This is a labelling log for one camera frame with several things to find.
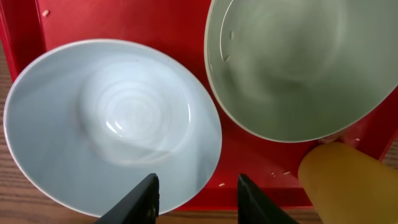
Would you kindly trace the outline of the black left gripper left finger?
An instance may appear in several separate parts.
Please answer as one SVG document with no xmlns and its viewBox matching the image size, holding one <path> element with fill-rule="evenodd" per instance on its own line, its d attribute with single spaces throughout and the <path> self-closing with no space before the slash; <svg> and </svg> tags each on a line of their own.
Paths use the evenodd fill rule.
<svg viewBox="0 0 398 224">
<path fill-rule="evenodd" d="M 159 178 L 151 173 L 94 224 L 155 224 L 159 200 Z"/>
</svg>

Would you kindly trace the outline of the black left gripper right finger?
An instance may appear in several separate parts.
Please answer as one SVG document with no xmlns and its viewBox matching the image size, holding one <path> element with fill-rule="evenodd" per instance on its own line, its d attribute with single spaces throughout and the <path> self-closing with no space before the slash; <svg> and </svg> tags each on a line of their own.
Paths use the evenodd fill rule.
<svg viewBox="0 0 398 224">
<path fill-rule="evenodd" d="M 246 174 L 239 175 L 237 190 L 239 224 L 298 224 Z"/>
</svg>

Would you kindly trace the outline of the light blue bowl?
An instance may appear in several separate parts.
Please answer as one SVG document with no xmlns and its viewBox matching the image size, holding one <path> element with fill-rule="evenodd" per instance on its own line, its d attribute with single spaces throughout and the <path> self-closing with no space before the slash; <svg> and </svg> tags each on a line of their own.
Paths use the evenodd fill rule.
<svg viewBox="0 0 398 224">
<path fill-rule="evenodd" d="M 46 196 L 100 217 L 147 175 L 160 212 L 196 196 L 220 159 L 216 106 L 194 74 L 145 45 L 72 42 L 36 58 L 6 98 L 4 135 Z"/>
</svg>

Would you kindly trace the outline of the red serving tray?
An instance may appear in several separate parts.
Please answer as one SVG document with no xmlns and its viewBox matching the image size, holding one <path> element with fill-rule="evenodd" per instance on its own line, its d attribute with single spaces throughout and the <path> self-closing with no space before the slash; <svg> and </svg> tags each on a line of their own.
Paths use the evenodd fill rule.
<svg viewBox="0 0 398 224">
<path fill-rule="evenodd" d="M 209 1 L 1 1 L 1 41 L 11 79 L 49 50 L 78 40 L 112 38 L 160 50 L 207 83 L 204 63 Z M 220 114 L 223 147 L 207 185 L 182 210 L 234 210 L 237 178 L 250 176 L 280 207 L 309 208 L 297 179 L 315 141 L 277 143 L 253 136 Z"/>
</svg>

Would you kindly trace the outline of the mint green bowl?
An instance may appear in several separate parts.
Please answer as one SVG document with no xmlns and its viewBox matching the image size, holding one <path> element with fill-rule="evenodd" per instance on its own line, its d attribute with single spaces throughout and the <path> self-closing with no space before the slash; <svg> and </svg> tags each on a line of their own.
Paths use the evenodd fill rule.
<svg viewBox="0 0 398 224">
<path fill-rule="evenodd" d="M 276 142 L 320 139 L 397 87 L 397 0 L 214 0 L 204 56 L 238 126 Z"/>
</svg>

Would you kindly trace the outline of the yellow plastic cup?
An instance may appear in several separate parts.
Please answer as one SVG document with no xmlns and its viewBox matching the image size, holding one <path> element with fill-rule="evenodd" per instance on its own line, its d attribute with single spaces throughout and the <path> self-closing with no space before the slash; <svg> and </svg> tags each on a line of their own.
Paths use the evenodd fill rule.
<svg viewBox="0 0 398 224">
<path fill-rule="evenodd" d="M 323 223 L 397 223 L 397 171 L 347 144 L 312 149 L 298 179 Z"/>
</svg>

